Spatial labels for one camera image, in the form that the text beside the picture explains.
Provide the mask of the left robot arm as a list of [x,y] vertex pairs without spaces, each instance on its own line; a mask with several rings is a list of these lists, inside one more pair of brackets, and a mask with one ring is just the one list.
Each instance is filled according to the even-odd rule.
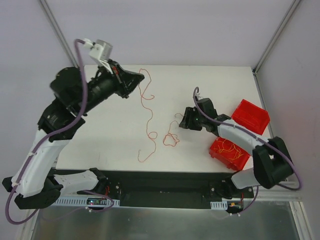
[[145,78],[123,69],[114,60],[109,64],[110,69],[99,66],[89,81],[78,67],[66,67],[50,83],[55,98],[37,123],[31,151],[19,172],[2,182],[8,192],[16,194],[14,202],[19,209],[44,209],[71,193],[106,193],[107,178],[97,168],[68,175],[55,174],[53,169],[90,110],[111,95],[128,98]]

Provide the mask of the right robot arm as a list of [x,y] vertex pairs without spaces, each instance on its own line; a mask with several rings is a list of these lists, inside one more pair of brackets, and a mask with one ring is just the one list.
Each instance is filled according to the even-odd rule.
[[179,127],[193,131],[206,129],[226,139],[250,154],[253,167],[232,175],[225,184],[225,192],[237,197],[244,188],[262,186],[271,189],[294,173],[286,144],[279,137],[266,138],[236,123],[230,116],[217,114],[209,98],[194,101],[186,107]]

